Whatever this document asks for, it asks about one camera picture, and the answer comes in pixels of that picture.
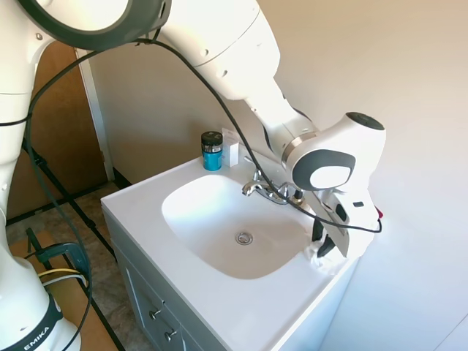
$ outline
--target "faucet handle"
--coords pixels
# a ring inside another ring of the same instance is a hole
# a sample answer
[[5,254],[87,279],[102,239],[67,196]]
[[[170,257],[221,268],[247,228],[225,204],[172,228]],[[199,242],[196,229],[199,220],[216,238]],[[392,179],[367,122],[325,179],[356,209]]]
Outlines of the faucet handle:
[[[248,163],[252,163],[253,165],[255,165],[255,163],[252,161],[252,159],[248,156],[244,156],[244,159],[248,162]],[[259,170],[257,168],[257,166],[255,166],[255,173],[254,173],[254,181],[262,181],[263,180],[263,174],[262,174],[262,171]]]
[[293,183],[290,183],[289,181],[285,181],[279,188],[278,192],[283,194],[286,197],[289,197],[289,187],[292,187],[294,189],[294,198],[296,200],[301,200],[304,197],[304,191],[296,186]]

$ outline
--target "sink drain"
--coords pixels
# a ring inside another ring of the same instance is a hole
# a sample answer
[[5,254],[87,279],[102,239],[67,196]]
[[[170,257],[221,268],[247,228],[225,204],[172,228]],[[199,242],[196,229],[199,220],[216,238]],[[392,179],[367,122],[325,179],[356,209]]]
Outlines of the sink drain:
[[249,245],[253,242],[254,237],[247,232],[241,232],[235,236],[235,241],[240,245]]

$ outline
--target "black lid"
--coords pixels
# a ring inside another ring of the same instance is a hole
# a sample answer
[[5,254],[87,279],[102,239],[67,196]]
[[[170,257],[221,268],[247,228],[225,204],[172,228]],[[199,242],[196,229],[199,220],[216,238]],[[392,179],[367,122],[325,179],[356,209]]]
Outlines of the black lid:
[[371,116],[365,115],[363,113],[348,112],[346,116],[348,116],[354,122],[360,124],[361,126],[365,126],[376,130],[385,130],[384,126],[377,119],[373,119]]
[[222,134],[220,132],[204,132],[202,134],[202,144],[219,146],[222,144]]

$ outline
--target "small container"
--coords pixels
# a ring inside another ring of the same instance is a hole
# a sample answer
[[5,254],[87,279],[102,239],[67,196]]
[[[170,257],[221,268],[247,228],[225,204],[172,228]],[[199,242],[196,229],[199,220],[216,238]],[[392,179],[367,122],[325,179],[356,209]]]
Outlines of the small container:
[[233,167],[239,163],[239,135],[223,128],[222,139],[222,163]]
[[222,134],[204,132],[202,134],[203,167],[206,170],[218,170],[222,164]]

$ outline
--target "drawer knob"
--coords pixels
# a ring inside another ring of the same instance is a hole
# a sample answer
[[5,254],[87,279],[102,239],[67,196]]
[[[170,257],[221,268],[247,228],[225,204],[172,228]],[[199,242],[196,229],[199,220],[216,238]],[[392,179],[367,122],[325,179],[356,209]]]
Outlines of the drawer knob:
[[173,331],[172,333],[168,333],[167,331],[164,333],[164,337],[166,338],[167,342],[170,342],[173,339],[173,336],[177,334],[177,331]]
[[157,309],[156,311],[150,311],[149,312],[149,317],[152,319],[152,320],[156,320],[156,317],[158,314],[161,313],[161,310],[160,309]]

